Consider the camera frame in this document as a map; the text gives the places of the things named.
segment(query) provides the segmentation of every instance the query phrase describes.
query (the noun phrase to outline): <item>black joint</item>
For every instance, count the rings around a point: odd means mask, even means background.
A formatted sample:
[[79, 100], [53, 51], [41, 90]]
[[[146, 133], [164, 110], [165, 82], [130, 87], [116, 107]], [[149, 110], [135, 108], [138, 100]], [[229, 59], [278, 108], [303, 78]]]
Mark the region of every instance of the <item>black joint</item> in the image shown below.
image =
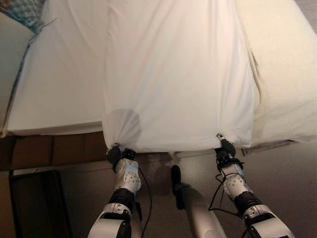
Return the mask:
[[134, 193], [130, 192], [126, 188], [119, 188], [114, 191], [109, 203], [119, 203], [132, 211], [132, 207], [134, 204]]
[[243, 192], [236, 196], [234, 199], [234, 204], [240, 214], [242, 216], [246, 210], [255, 205], [262, 205], [263, 203], [258, 200], [257, 197], [251, 192]]
[[129, 160], [133, 160], [134, 156], [136, 155], [136, 152], [134, 150], [125, 148], [125, 150], [122, 152], [122, 155], [124, 158], [127, 158]]

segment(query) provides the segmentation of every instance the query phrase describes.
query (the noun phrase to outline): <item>mattress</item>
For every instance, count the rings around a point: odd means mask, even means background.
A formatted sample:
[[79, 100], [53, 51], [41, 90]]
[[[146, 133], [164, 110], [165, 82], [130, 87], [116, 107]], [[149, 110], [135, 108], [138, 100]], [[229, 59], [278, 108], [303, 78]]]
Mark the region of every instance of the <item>mattress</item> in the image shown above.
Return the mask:
[[9, 115], [18, 135], [101, 131], [107, 4], [47, 0]]
[[234, 1], [114, 0], [108, 13], [108, 147], [203, 150], [218, 132], [251, 144], [254, 79]]
[[[314, 140], [316, 35], [294, 1], [236, 2], [258, 85], [253, 143]], [[7, 130], [18, 135], [101, 131], [107, 2], [47, 0], [43, 20], [54, 19], [26, 56]]]

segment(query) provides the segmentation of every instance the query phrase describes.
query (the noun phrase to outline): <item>black cable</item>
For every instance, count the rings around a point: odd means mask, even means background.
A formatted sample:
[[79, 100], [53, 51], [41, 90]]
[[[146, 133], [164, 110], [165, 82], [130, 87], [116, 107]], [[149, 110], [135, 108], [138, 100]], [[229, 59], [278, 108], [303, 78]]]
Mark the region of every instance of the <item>black cable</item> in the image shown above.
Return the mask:
[[235, 216], [235, 217], [240, 218], [240, 216], [239, 216], [237, 213], [229, 212], [229, 211], [224, 210], [224, 209], [221, 209], [221, 208], [211, 208], [209, 211], [221, 211], [221, 212], [226, 212], [226, 213], [228, 213], [228, 214], [231, 214], [231, 215], [233, 215], [233, 216]]
[[147, 221], [145, 222], [145, 225], [144, 225], [144, 228], [143, 228], [143, 231], [142, 231], [142, 235], [141, 235], [141, 238], [143, 238], [144, 236], [144, 232], [145, 232], [145, 229], [147, 228], [147, 225], [149, 223], [149, 220], [150, 220], [150, 216], [151, 216], [151, 212], [152, 212], [152, 206], [153, 206], [153, 201], [152, 201], [152, 194], [151, 194], [151, 191], [150, 191], [150, 186], [148, 184], [148, 181], [147, 179], [145, 178], [142, 170], [139, 168], [139, 171], [145, 181], [145, 184], [147, 185], [147, 188], [148, 188], [148, 192], [149, 192], [149, 197], [150, 197], [150, 211], [149, 211], [149, 215], [148, 215], [148, 218], [147, 218]]
[[243, 232], [241, 238], [244, 238], [244, 237], [246, 236], [247, 232], [248, 232], [248, 229], [246, 229], [246, 230]]
[[[208, 208], [208, 211], [214, 211], [214, 210], [222, 211], [222, 212], [226, 212], [226, 213], [228, 213], [228, 214], [231, 214], [231, 215], [233, 215], [233, 216], [236, 216], [236, 217], [239, 217], [239, 218], [240, 218], [240, 216], [239, 216], [238, 213], [229, 212], [229, 211], [226, 211], [226, 210], [224, 210], [224, 209], [221, 209], [220, 207], [219, 207], [219, 208], [211, 208], [212, 205], [213, 205], [213, 202], [214, 202], [214, 200], [215, 200], [215, 197], [216, 197], [216, 195], [218, 194], [218, 191], [219, 191], [220, 187], [223, 185], [223, 183], [225, 182], [226, 177], [227, 177], [228, 175], [240, 175], [240, 176], [243, 178], [243, 180], [245, 181], [245, 178], [244, 178], [241, 174], [239, 174], [239, 173], [229, 173], [229, 174], [226, 175], [222, 170], [221, 170], [221, 172], [224, 174], [222, 181], [218, 179], [218, 177], [219, 177], [221, 174], [218, 174], [218, 175], [215, 176], [216, 180], [218, 180], [218, 181], [220, 182], [220, 184], [219, 184], [218, 188], [216, 189], [216, 191], [215, 191], [214, 194], [213, 194], [213, 197], [212, 197], [210, 206], [209, 206], [209, 208]], [[220, 200], [219, 206], [221, 206], [221, 203], [222, 203], [223, 192], [224, 192], [224, 191], [222, 191], [222, 195], [221, 195], [221, 200]]]
[[209, 206], [209, 208], [208, 208], [208, 211], [210, 211], [210, 209], [211, 209], [211, 207], [212, 207], [212, 205], [213, 205], [214, 199], [216, 198], [216, 195], [217, 195], [217, 193], [218, 193], [218, 191], [219, 191], [219, 189], [221, 188], [222, 185], [223, 185], [223, 183], [220, 183], [219, 186], [218, 186], [218, 188], [217, 188], [216, 191], [214, 192], [213, 197], [212, 197], [212, 200], [211, 200], [211, 203], [210, 203], [210, 206]]
[[219, 182], [222, 182], [220, 179], [218, 179], [219, 176], [221, 176], [222, 174], [218, 174], [215, 176], [216, 180], [218, 180]]

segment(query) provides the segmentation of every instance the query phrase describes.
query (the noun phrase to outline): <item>dark object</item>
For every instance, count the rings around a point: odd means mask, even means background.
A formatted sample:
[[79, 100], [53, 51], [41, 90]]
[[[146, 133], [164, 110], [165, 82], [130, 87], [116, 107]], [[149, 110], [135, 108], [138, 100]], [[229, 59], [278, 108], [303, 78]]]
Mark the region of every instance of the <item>dark object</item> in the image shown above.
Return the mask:
[[17, 237], [70, 238], [59, 171], [10, 177]]
[[122, 222], [116, 238], [130, 238], [131, 237], [131, 225], [127, 222]]
[[182, 190], [176, 189], [176, 186], [181, 183], [181, 172], [177, 165], [173, 165], [171, 169], [171, 179], [172, 179], [172, 192], [176, 197], [176, 207], [178, 210], [185, 208], [184, 201], [182, 198]]
[[217, 169], [219, 171], [221, 171], [222, 168], [232, 164], [238, 164], [241, 167], [241, 169], [243, 169], [243, 163], [236, 158], [231, 158], [225, 151], [220, 151], [217, 153], [216, 162], [217, 162]]
[[126, 223], [130, 224], [131, 218], [129, 212], [124, 210], [122, 214], [117, 213], [104, 213], [101, 218], [112, 219], [112, 220], [124, 220]]
[[121, 150], [118, 145], [113, 146], [108, 152], [108, 161], [112, 164], [112, 169], [115, 171], [115, 167], [119, 160], [123, 159], [123, 155], [121, 154]]
[[119, 188], [114, 191], [109, 203], [119, 203], [132, 211], [132, 207], [134, 204], [134, 194], [127, 190], [126, 188]]
[[217, 134], [217, 138], [221, 142], [221, 149], [234, 157], [236, 155], [236, 149], [234, 148], [233, 144], [227, 141], [220, 133]]
[[122, 155], [124, 158], [127, 158], [129, 160], [133, 160], [134, 156], [136, 155], [136, 152], [134, 150], [125, 148], [125, 150], [122, 152]]
[[262, 205], [260, 200], [251, 192], [242, 192], [234, 199], [234, 204], [240, 215], [250, 207], [255, 205]]

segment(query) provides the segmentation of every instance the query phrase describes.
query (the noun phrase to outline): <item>gray floor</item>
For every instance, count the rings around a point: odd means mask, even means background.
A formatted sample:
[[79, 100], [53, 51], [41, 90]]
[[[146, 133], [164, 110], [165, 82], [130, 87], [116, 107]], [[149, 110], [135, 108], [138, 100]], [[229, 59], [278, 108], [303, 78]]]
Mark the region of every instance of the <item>gray floor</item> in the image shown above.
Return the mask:
[[[214, 155], [171, 158], [168, 154], [139, 155], [137, 160], [153, 193], [153, 212], [146, 230], [147, 238], [190, 238], [185, 211], [178, 211], [170, 190], [170, 167], [181, 167], [183, 180], [210, 201], [217, 186]], [[257, 196], [293, 231], [297, 238], [317, 234], [317, 147], [316, 144], [292, 144], [285, 147], [238, 157], [246, 162], [245, 177]], [[65, 199], [74, 237], [85, 238], [96, 217], [108, 202], [115, 175], [108, 162], [61, 168]], [[138, 193], [143, 215], [147, 216], [149, 197], [146, 187]], [[223, 208], [234, 211], [225, 198]], [[228, 238], [240, 237], [241, 221], [216, 213]]]

